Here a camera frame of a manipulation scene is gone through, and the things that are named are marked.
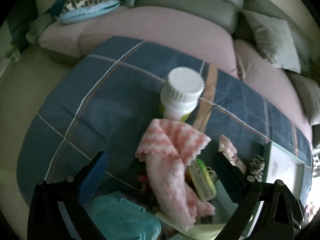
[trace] striped cloth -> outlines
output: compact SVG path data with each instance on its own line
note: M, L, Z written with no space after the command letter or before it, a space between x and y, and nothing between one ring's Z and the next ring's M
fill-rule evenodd
M97 195L139 192L145 166L135 158L142 135L159 117L160 91L178 66L198 71L206 81L187 123L212 141L200 158L212 166L219 137L227 136L248 164L271 141L305 163L301 200L311 187L308 140L276 107L214 63L151 42L112 37L80 61L52 91L34 118L17 164L20 191L30 204L37 179L59 182L77 174L98 151L109 167Z

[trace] white bottle cap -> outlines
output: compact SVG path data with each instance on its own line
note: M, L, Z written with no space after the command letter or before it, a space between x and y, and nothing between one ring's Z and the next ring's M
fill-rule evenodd
M198 100L204 90L204 80L195 70L177 67L170 71L164 86L172 100L188 103Z

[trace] pink towel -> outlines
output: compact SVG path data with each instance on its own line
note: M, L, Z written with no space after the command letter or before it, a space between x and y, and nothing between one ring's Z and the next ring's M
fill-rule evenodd
M193 227L196 216L214 215L214 207L202 203L184 181L186 167L210 140L186 123L154 119L136 152L136 157L146 162L150 186L160 208L184 231Z

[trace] patterned pillow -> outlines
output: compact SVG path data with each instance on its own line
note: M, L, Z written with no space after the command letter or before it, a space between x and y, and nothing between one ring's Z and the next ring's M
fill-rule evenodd
M113 11L119 4L119 0L67 0L59 21L70 24L89 20Z

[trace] tan stripe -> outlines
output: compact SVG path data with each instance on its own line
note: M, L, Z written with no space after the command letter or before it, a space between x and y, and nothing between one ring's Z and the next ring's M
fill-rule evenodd
M294 146L294 152L293 154L298 157L299 149L298 149L298 137L297 137L297 131L295 125L291 123L291 130L292 130L292 136L293 136L293 146Z
M216 94L216 86L218 80L218 68L216 65L210 64L207 80L205 82L204 93L202 98L206 101L213 103L214 96ZM197 113L196 120L193 127L200 132L205 132L209 118L211 116L213 105L205 101L200 103L200 107Z

